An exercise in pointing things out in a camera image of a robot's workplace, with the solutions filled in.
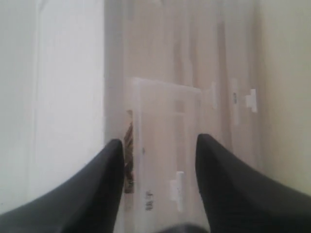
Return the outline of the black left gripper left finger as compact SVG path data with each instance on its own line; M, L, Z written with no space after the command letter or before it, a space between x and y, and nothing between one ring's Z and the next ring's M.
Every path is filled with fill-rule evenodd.
M124 184L123 146L112 139L47 194L1 214L2 233L112 233Z

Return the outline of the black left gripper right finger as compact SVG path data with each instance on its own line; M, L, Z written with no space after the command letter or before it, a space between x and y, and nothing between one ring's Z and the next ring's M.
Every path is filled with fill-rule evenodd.
M309 195L253 169L209 134L197 138L195 171L211 232L310 232Z

